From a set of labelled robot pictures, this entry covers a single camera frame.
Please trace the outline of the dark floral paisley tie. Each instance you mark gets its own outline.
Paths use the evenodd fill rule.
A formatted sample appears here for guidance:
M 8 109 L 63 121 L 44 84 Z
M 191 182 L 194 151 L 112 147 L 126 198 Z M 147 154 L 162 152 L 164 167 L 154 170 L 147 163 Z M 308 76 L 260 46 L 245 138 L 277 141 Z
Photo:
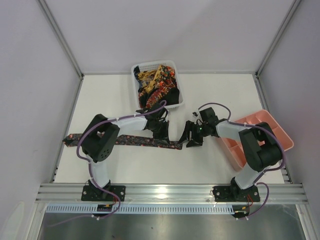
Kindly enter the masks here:
M 67 135 L 62 142 L 67 147 L 77 147 L 80 141 L 82 134 L 73 133 Z M 134 136 L 134 135 L 120 135 L 115 141 L 116 146 L 140 146 L 140 147 L 155 147 L 155 148 L 164 148 L 171 150 L 182 150 L 183 144 L 178 143 L 178 141 L 170 141 L 169 147 L 158 147 L 154 144 L 154 139 L 144 136 Z

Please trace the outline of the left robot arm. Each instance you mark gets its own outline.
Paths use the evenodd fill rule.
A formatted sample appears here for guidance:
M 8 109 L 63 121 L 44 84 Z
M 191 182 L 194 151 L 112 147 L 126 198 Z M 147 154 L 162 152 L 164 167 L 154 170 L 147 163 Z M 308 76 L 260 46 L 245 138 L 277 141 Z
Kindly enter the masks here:
M 97 114 L 81 135 L 76 149 L 78 158 L 88 162 L 89 182 L 102 192 L 110 192 L 107 158 L 121 135 L 148 130 L 152 132 L 155 141 L 169 145 L 167 116 L 168 110 L 159 104 L 151 109 L 141 109 L 132 115 L 117 118 L 109 119 Z

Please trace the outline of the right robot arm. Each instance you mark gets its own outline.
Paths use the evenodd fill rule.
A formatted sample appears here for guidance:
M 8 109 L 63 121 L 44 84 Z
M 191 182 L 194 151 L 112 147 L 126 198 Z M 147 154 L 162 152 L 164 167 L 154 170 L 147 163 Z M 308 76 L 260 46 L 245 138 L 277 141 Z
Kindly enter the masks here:
M 200 109 L 194 114 L 200 119 L 188 120 L 179 142 L 188 148 L 200 147 L 204 138 L 227 138 L 242 145 L 246 163 L 228 186 L 217 186 L 213 195 L 217 202 L 244 202 L 258 191 L 258 180 L 266 172 L 276 170 L 275 164 L 286 162 L 285 151 L 266 122 L 246 124 L 219 118 L 212 107 Z

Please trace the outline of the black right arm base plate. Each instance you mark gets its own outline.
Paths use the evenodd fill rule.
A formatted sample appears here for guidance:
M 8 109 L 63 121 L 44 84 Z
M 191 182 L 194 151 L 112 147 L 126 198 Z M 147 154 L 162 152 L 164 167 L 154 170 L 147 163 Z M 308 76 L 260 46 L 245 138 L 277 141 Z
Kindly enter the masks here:
M 261 200 L 256 186 L 240 189 L 236 185 L 217 185 L 213 187 L 212 193 L 216 202 L 258 203 Z

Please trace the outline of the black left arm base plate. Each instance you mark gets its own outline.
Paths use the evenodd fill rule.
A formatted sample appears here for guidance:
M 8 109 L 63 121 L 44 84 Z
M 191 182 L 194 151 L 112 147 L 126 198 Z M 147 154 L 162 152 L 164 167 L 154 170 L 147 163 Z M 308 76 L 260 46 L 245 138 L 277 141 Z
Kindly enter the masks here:
M 117 195 L 121 202 L 125 200 L 126 187 L 124 185 L 111 185 L 108 191 Z M 85 185 L 82 189 L 81 201 L 112 202 L 113 200 L 113 195 L 108 194 L 93 185 Z

